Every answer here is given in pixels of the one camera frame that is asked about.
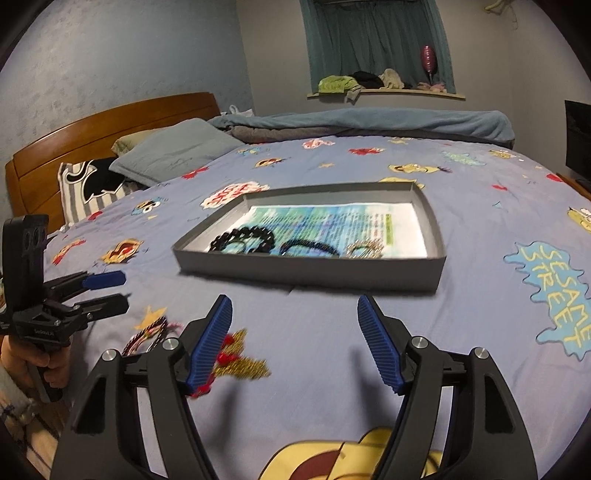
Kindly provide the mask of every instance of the black bracelet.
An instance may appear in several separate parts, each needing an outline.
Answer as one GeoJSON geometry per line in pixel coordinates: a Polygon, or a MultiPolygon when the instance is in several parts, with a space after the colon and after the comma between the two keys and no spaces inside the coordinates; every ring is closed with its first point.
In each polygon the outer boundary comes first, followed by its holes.
{"type": "Polygon", "coordinates": [[[291,247],[295,247],[296,245],[299,245],[301,247],[314,248],[315,250],[322,250],[323,252],[331,254],[334,257],[340,256],[339,251],[329,244],[325,244],[322,242],[313,242],[311,240],[304,240],[301,238],[294,238],[293,240],[288,240],[287,242],[282,244],[281,248],[279,249],[279,254],[285,255],[291,247]]]}
{"type": "Polygon", "coordinates": [[[261,243],[256,248],[248,250],[250,254],[267,254],[275,248],[275,235],[268,228],[263,226],[254,226],[248,228],[243,226],[240,229],[233,229],[231,232],[225,232],[218,235],[213,242],[209,245],[210,252],[221,252],[229,244],[236,242],[243,242],[247,238],[260,238],[261,243]]]}

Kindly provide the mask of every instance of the wooden headboard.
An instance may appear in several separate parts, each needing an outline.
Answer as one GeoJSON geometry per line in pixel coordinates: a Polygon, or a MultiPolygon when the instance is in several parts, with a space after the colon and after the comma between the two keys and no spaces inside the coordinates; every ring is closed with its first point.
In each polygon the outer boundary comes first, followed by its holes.
{"type": "Polygon", "coordinates": [[[111,147],[123,135],[219,114],[215,97],[198,92],[130,103],[66,125],[19,150],[6,164],[12,211],[15,216],[46,213],[54,232],[65,223],[57,183],[61,163],[112,157],[111,147]]]}

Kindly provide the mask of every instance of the gold bracelet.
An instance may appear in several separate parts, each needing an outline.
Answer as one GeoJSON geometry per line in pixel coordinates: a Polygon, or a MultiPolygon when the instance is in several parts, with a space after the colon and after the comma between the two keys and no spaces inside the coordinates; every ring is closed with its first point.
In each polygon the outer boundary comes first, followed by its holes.
{"type": "Polygon", "coordinates": [[[379,239],[371,240],[369,238],[365,240],[357,240],[347,246],[345,256],[347,258],[380,258],[382,256],[382,250],[384,246],[382,241],[379,239]],[[365,248],[365,251],[360,255],[353,255],[356,250],[365,248]]]}

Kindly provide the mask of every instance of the sesame street print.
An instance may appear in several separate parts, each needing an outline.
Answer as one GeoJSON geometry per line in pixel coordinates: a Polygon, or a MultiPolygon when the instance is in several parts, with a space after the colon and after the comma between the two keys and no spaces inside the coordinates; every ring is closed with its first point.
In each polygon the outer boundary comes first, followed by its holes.
{"type": "Polygon", "coordinates": [[[504,160],[509,160],[510,158],[516,158],[517,155],[513,155],[512,153],[508,152],[507,150],[490,150],[489,153],[499,158],[503,158],[504,160]]]}
{"type": "Polygon", "coordinates": [[[571,220],[575,221],[578,225],[591,233],[591,212],[589,210],[586,208],[581,208],[580,210],[570,208],[568,216],[571,220]]]}
{"type": "MultiPolygon", "coordinates": [[[[305,440],[275,453],[259,480],[369,480],[392,435],[389,427],[367,432],[358,442],[305,440]]],[[[437,473],[443,452],[431,450],[421,477],[437,473]]]]}
{"type": "Polygon", "coordinates": [[[459,154],[450,152],[441,152],[441,154],[450,161],[461,163],[463,165],[470,165],[471,167],[482,167],[486,163],[478,161],[474,157],[471,157],[469,153],[459,154]]]}
{"type": "Polygon", "coordinates": [[[523,283],[538,291],[530,298],[545,303],[551,326],[537,337],[538,343],[562,343],[567,356],[582,361],[591,351],[591,300],[585,297],[589,285],[579,277],[583,270],[570,265],[568,252],[544,242],[517,246],[517,253],[507,255],[505,262],[518,264],[516,270],[527,276],[523,283]]]}
{"type": "Polygon", "coordinates": [[[269,167],[284,160],[284,158],[267,158],[266,160],[260,160],[256,162],[255,167],[269,167]]]}
{"type": "Polygon", "coordinates": [[[256,181],[247,181],[244,183],[232,183],[227,187],[218,190],[213,195],[207,197],[201,206],[205,208],[217,208],[222,205],[231,202],[233,199],[238,198],[243,193],[262,192],[268,190],[269,185],[260,185],[256,181]]]}
{"type": "Polygon", "coordinates": [[[350,148],[349,151],[351,153],[354,153],[355,155],[376,155],[378,153],[383,152],[384,150],[386,150],[385,148],[378,148],[378,147],[373,147],[373,148],[350,148]]]}
{"type": "Polygon", "coordinates": [[[151,200],[146,200],[145,202],[142,202],[138,206],[136,206],[132,210],[131,215],[140,215],[142,213],[150,213],[156,207],[159,207],[163,201],[164,201],[164,199],[162,197],[156,197],[151,200]]]}
{"type": "Polygon", "coordinates": [[[416,179],[411,180],[411,179],[402,179],[400,177],[386,177],[382,180],[379,181],[380,183],[415,183],[417,185],[417,187],[419,187],[421,190],[423,188],[425,188],[425,185],[423,185],[422,183],[417,182],[416,179]]]}
{"type": "Polygon", "coordinates": [[[271,151],[270,148],[263,148],[263,147],[249,147],[249,148],[241,148],[240,150],[236,150],[236,153],[239,155],[246,157],[248,155],[258,155],[261,152],[269,152],[271,151]]]}
{"type": "Polygon", "coordinates": [[[135,238],[128,238],[119,242],[113,250],[109,250],[100,259],[106,264],[125,263],[137,253],[142,243],[135,238]]]}
{"type": "Polygon", "coordinates": [[[546,178],[552,181],[556,181],[558,183],[562,182],[562,179],[558,175],[555,175],[553,173],[548,173],[546,175],[546,178]]]}
{"type": "Polygon", "coordinates": [[[331,140],[322,140],[321,138],[313,138],[312,140],[308,140],[302,143],[302,147],[306,150],[312,150],[313,148],[321,147],[322,145],[331,146],[334,145],[335,142],[331,140]]]}
{"type": "Polygon", "coordinates": [[[409,138],[409,137],[392,137],[388,141],[390,143],[393,143],[393,144],[396,144],[396,145],[408,145],[408,140],[412,140],[412,138],[409,138]]]}
{"type": "Polygon", "coordinates": [[[93,220],[96,220],[98,217],[100,217],[102,214],[102,210],[99,210],[98,212],[91,213],[86,220],[92,222],[93,220]]]}
{"type": "Polygon", "coordinates": [[[197,176],[199,173],[201,173],[201,172],[204,172],[204,171],[206,171],[206,170],[208,170],[208,169],[209,169],[208,167],[201,167],[201,168],[198,168],[197,170],[192,170],[192,171],[190,171],[189,173],[186,173],[185,175],[183,175],[183,178],[184,178],[184,179],[187,179],[187,180],[189,180],[189,179],[193,179],[193,178],[195,178],[195,177],[196,177],[196,176],[197,176]]]}
{"type": "Polygon", "coordinates": [[[83,238],[80,238],[78,240],[74,240],[71,244],[66,245],[64,248],[62,248],[59,253],[53,257],[53,260],[51,260],[51,263],[53,263],[54,265],[59,265],[60,262],[64,259],[64,257],[66,256],[66,254],[73,248],[73,247],[77,247],[78,245],[83,245],[86,243],[86,240],[84,240],[83,238]]]}
{"type": "Polygon", "coordinates": [[[390,165],[388,168],[392,171],[400,171],[403,173],[435,173],[437,171],[443,171],[445,173],[451,173],[449,168],[445,167],[423,167],[416,163],[407,163],[406,165],[390,165]]]}

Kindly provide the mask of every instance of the blue bedsheet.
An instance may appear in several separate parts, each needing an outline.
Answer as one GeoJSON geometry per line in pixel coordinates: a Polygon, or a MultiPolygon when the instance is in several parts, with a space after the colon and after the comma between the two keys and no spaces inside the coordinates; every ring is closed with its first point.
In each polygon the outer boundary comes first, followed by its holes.
{"type": "MultiPolygon", "coordinates": [[[[306,143],[315,148],[287,141],[233,151],[207,169],[135,192],[51,241],[46,278],[122,269],[128,281],[113,292],[131,294],[128,314],[77,336],[70,396],[102,351],[124,347],[148,308],[152,315],[166,308],[171,322],[186,324],[224,293],[234,306],[230,331],[246,329],[242,356],[265,360],[270,376],[221,376],[210,393],[189,400],[222,480],[258,478],[276,452],[294,442],[357,442],[369,430],[392,426],[400,399],[371,358],[357,323],[356,295],[179,275],[171,246],[232,193],[415,180],[424,185],[448,252],[439,289],[431,297],[376,300],[411,334],[441,349],[490,350],[521,410],[542,476],[591,405],[591,218],[585,220],[591,202],[529,158],[488,144],[322,140],[306,143]],[[276,161],[256,166],[269,159],[276,161]],[[160,204],[134,214],[151,199],[160,204]],[[101,256],[129,238],[142,242],[137,253],[126,264],[105,265],[101,256]],[[74,241],[79,244],[52,262],[74,241]]],[[[145,395],[141,399],[151,465],[162,473],[145,395]]],[[[446,391],[443,412],[450,401],[446,391]]],[[[442,446],[446,428],[446,421],[438,425],[434,447],[442,446]]]]}

